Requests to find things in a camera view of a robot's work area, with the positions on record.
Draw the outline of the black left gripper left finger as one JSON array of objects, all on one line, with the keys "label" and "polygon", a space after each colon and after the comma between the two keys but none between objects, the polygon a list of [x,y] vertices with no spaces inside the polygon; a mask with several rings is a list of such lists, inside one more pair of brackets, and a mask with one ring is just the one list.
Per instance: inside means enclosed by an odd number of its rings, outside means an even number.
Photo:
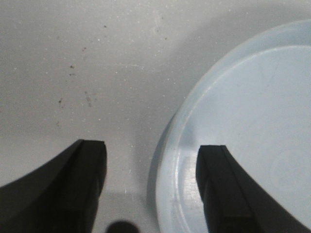
[{"label": "black left gripper left finger", "polygon": [[3,233],[90,233],[105,182],[103,141],[77,140],[0,189]]}]

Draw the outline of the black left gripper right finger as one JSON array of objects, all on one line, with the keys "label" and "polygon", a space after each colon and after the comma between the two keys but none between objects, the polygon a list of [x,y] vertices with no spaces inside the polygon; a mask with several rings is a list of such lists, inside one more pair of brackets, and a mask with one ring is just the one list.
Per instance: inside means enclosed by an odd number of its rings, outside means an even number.
[{"label": "black left gripper right finger", "polygon": [[196,182],[210,233],[309,233],[234,159],[224,145],[198,150]]}]

